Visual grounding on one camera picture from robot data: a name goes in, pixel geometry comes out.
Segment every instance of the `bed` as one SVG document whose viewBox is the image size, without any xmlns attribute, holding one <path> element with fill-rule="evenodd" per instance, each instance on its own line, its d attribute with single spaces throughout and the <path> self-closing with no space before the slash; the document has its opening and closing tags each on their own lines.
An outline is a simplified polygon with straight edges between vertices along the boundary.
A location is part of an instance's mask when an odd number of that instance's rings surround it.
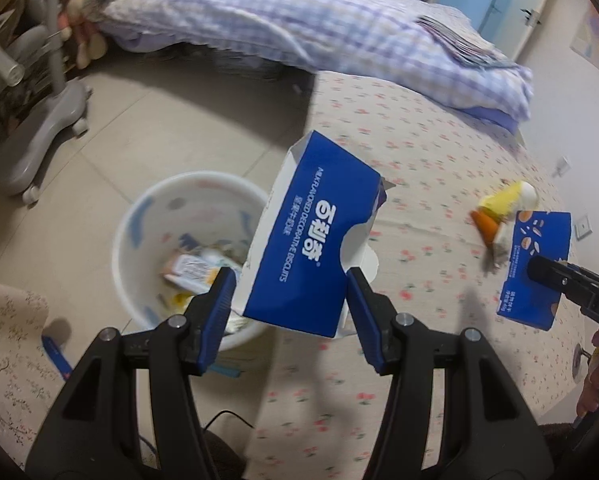
<svg viewBox="0 0 599 480">
<path fill-rule="evenodd" d="M 418 0 L 86 0 L 89 19 L 126 50 L 188 42 L 309 72 L 374 76 L 516 130 L 528 120 L 529 69 L 458 63 L 415 20 L 426 16 L 505 60 L 459 10 Z"/>
<path fill-rule="evenodd" d="M 530 182 L 538 209 L 564 210 L 551 178 L 524 147 L 499 126 L 393 83 L 331 72 L 317 76 L 305 131 L 313 129 L 395 184 L 371 232 L 379 259 L 375 291 L 434 330 L 481 330 L 535 416 L 574 389 L 573 349 L 584 343 L 579 308 L 562 299 L 549 332 L 497 316 L 507 266 L 487 270 L 468 216 L 502 179 Z M 569 261 L 577 261 L 572 251 Z M 357 336 L 279 332 L 244 478 L 361 479 L 389 384 L 367 364 Z M 442 420 L 439 374 L 425 466 L 436 463 Z"/>
</svg>

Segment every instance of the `stuffed toy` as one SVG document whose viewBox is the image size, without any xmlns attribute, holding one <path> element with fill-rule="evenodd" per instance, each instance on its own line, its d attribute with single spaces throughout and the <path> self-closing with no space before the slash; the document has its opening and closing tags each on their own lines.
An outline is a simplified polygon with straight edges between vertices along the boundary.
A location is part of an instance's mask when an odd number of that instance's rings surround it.
<svg viewBox="0 0 599 480">
<path fill-rule="evenodd" d="M 63 9 L 58 17 L 58 28 L 62 40 L 66 41 L 71 35 L 77 44 L 76 66 L 86 68 L 92 59 L 99 59 L 108 49 L 106 40 L 96 26 L 88 21 L 83 13 L 84 0 L 62 0 Z"/>
</svg>

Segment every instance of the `floral bedsheet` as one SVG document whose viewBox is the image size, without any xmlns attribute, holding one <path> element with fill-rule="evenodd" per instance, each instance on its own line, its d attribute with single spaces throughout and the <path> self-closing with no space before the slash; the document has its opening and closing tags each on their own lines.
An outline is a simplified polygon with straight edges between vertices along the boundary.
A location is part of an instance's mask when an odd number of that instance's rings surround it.
<svg viewBox="0 0 599 480">
<path fill-rule="evenodd" d="M 334 72 L 317 77 L 307 122 L 312 129 L 396 184 L 371 233 L 379 257 L 375 291 L 435 330 L 480 329 L 535 416 L 575 387 L 573 349 L 583 341 L 579 310 L 563 300 L 549 332 L 497 316 L 507 269 L 485 270 L 485 248 L 468 215 L 481 196 L 519 179 L 538 190 L 540 209 L 563 210 L 550 178 L 508 131 L 393 83 Z M 245 478 L 360 479 L 390 378 L 366 363 L 356 336 L 280 332 L 279 338 Z M 436 462 L 442 420 L 440 373 L 424 466 Z"/>
<path fill-rule="evenodd" d="M 46 300 L 0 284 L 0 446 L 24 466 L 64 384 L 42 349 Z"/>
</svg>

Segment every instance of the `small blue box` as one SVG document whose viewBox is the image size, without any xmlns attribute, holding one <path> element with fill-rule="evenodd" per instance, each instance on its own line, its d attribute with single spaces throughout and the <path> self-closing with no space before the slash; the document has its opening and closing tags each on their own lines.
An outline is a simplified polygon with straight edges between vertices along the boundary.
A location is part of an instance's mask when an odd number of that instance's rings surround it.
<svg viewBox="0 0 599 480">
<path fill-rule="evenodd" d="M 497 314 L 533 328 L 549 330 L 561 293 L 533 282 L 526 268 L 536 254 L 555 261 L 567 260 L 570 241 L 570 213 L 519 211 L 508 277 L 502 287 Z"/>
<path fill-rule="evenodd" d="M 275 180 L 232 309 L 291 330 L 346 335 L 345 272 L 361 267 L 374 278 L 367 241 L 385 199 L 377 171 L 316 131 L 303 137 Z"/>
</svg>

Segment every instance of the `black tool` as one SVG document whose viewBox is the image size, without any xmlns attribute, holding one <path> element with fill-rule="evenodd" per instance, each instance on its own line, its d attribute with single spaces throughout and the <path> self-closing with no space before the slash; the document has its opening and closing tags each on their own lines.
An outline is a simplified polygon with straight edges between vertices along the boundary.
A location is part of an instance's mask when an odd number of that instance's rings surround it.
<svg viewBox="0 0 599 480">
<path fill-rule="evenodd" d="M 393 375 L 365 480 L 545 480 L 553 463 L 531 412 L 495 351 L 476 329 L 427 329 L 348 272 L 347 300 L 367 361 Z M 235 286 L 222 269 L 208 294 L 151 332 L 103 329 L 51 408 L 26 462 L 33 480 L 216 480 L 188 375 L 215 359 Z M 160 469 L 142 465 L 134 371 L 148 368 Z M 433 370 L 446 371 L 438 465 L 421 471 Z"/>
<path fill-rule="evenodd" d="M 599 323 L 599 274 L 543 256 L 529 260 L 527 273 L 531 280 L 563 293 L 582 314 Z M 571 478 L 579 470 L 592 475 L 599 468 L 599 408 L 576 420 L 573 426 L 556 478 Z"/>
</svg>

